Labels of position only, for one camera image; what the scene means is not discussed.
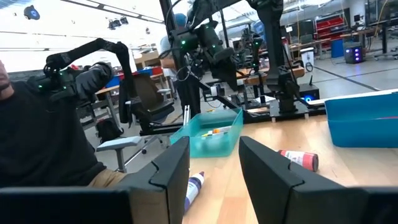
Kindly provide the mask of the blue plastic bin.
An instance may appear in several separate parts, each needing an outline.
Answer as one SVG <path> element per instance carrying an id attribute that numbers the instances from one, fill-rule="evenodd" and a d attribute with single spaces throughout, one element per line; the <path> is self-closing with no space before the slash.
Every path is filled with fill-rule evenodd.
<path id="1" fill-rule="evenodd" d="M 398 148 L 398 92 L 328 100 L 325 108 L 334 145 Z"/>

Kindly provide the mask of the purple paint bottle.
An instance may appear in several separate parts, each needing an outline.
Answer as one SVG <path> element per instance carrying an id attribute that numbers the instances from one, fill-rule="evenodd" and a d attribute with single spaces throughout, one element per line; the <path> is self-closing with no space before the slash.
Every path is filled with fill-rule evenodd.
<path id="1" fill-rule="evenodd" d="M 185 197 L 184 213 L 187 213 L 193 201 L 199 194 L 205 181 L 205 173 L 203 171 L 196 173 L 188 178 L 187 193 Z"/>

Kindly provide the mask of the black office chair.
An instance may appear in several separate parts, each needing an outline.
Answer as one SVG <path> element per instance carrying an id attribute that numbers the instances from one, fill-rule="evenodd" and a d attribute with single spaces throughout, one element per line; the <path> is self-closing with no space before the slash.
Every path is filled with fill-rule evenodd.
<path id="1" fill-rule="evenodd" d="M 137 122 L 141 127 L 139 134 L 149 136 L 174 131 L 171 124 L 162 124 L 169 114 L 175 111 L 174 102 L 166 100 L 149 75 L 138 73 L 132 75 L 135 90 L 145 114 L 134 108 L 133 97 L 130 96 L 128 81 L 121 80 L 119 85 L 119 119 L 121 123 L 131 126 Z"/>

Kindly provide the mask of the pink paint bottle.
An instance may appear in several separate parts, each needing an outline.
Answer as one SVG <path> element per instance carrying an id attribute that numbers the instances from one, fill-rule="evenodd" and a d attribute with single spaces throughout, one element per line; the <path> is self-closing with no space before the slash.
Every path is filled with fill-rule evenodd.
<path id="1" fill-rule="evenodd" d="M 302 151 L 286 151 L 279 150 L 278 153 L 292 162 L 295 162 L 302 166 L 303 168 L 310 170 L 312 172 L 318 171 L 319 158 L 317 154 Z"/>

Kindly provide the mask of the computer with purple lights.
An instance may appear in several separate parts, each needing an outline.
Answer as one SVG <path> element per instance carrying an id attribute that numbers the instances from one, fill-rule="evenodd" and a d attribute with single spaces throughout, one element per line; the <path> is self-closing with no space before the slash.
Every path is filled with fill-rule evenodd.
<path id="1" fill-rule="evenodd" d="M 344 58 L 348 64 L 356 64 L 363 62 L 363 46 L 360 42 L 345 42 Z"/>

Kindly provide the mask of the blue barrel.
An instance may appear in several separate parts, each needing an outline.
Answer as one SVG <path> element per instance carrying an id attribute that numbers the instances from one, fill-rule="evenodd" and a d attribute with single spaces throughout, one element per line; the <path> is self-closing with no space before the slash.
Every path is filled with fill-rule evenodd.
<path id="1" fill-rule="evenodd" d="M 331 58 L 339 58 L 344 56 L 343 40 L 336 39 L 331 41 Z"/>

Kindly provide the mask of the person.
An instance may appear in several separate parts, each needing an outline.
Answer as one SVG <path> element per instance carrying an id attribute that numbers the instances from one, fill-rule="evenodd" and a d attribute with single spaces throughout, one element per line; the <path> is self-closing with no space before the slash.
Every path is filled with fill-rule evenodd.
<path id="1" fill-rule="evenodd" d="M 191 85 L 188 81 L 183 80 L 184 71 L 176 67 L 173 53 L 169 52 L 171 48 L 169 36 L 166 34 L 159 40 L 157 46 L 164 75 L 172 80 L 174 89 L 180 98 L 182 111 L 185 106 L 191 104 L 192 113 L 200 113 L 200 89 L 197 85 Z"/>
<path id="2" fill-rule="evenodd" d="M 77 103 L 74 98 L 50 101 L 32 80 L 10 81 L 0 61 L 0 189 L 107 188 L 125 178 L 97 160 Z"/>

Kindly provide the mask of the black backpack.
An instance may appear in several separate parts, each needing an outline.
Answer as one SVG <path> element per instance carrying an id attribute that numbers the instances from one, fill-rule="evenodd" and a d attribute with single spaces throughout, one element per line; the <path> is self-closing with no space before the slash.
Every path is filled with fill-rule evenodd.
<path id="1" fill-rule="evenodd" d="M 96 128 L 100 143 L 119 138 L 123 133 L 123 128 L 119 128 L 112 118 L 102 119 L 97 122 Z"/>

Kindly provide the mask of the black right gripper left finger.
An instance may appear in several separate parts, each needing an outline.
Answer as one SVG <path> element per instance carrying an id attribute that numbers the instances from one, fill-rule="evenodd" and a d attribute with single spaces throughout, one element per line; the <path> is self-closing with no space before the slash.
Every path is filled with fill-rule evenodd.
<path id="1" fill-rule="evenodd" d="M 113 188 L 0 189 L 0 224 L 181 224 L 189 149 L 180 138 Z"/>

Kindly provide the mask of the black computer with blue light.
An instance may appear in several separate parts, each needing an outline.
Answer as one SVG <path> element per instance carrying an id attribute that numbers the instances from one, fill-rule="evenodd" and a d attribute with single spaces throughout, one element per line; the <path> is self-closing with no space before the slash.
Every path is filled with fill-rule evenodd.
<path id="1" fill-rule="evenodd" d="M 312 82 L 299 85 L 300 97 L 305 101 L 320 99 L 320 90 Z"/>

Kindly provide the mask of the white waste bin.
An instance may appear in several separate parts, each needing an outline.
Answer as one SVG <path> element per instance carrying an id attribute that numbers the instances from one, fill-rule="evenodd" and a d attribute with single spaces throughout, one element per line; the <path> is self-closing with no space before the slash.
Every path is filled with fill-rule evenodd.
<path id="1" fill-rule="evenodd" d="M 301 49 L 300 54 L 303 62 L 303 68 L 306 69 L 307 72 L 312 72 L 314 64 L 314 48 L 307 47 L 305 49 Z"/>

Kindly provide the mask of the teal translucent plastic bin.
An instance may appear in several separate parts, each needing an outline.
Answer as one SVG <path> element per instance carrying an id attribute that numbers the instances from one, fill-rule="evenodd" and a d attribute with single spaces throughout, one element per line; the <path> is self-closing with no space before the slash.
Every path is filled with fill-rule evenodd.
<path id="1" fill-rule="evenodd" d="M 232 126 L 227 134 L 203 138 L 202 135 L 215 128 Z M 180 138 L 190 139 L 190 157 L 227 157 L 229 156 L 243 129 L 243 110 L 228 109 L 195 115 L 186 126 L 171 135 L 173 144 Z"/>

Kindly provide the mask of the red storage shelf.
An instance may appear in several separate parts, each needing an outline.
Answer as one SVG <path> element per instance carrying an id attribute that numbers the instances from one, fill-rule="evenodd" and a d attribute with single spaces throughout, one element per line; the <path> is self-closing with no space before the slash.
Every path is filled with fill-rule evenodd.
<path id="1" fill-rule="evenodd" d="M 335 16 L 317 19 L 315 21 L 315 27 L 317 31 L 317 39 L 325 40 L 322 42 L 324 49 L 331 47 L 331 41 L 340 38 L 340 35 L 346 30 L 347 25 L 342 14 Z"/>

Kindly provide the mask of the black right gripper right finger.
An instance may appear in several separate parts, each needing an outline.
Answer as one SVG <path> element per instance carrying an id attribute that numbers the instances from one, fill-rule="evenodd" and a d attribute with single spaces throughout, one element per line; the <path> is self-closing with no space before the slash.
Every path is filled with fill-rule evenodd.
<path id="1" fill-rule="evenodd" d="M 259 224 L 398 224 L 398 187 L 345 187 L 256 140 L 239 159 Z"/>

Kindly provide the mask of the green paint bottle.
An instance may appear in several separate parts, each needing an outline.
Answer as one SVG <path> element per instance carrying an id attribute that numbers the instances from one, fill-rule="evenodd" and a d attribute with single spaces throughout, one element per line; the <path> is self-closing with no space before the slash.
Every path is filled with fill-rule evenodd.
<path id="1" fill-rule="evenodd" d="M 211 136 L 220 136 L 220 135 L 224 135 L 227 134 L 228 132 L 221 132 L 221 133 L 213 133 L 212 131 L 208 131 L 207 133 L 203 134 L 202 137 L 203 138 L 207 138 L 207 137 L 211 137 Z"/>

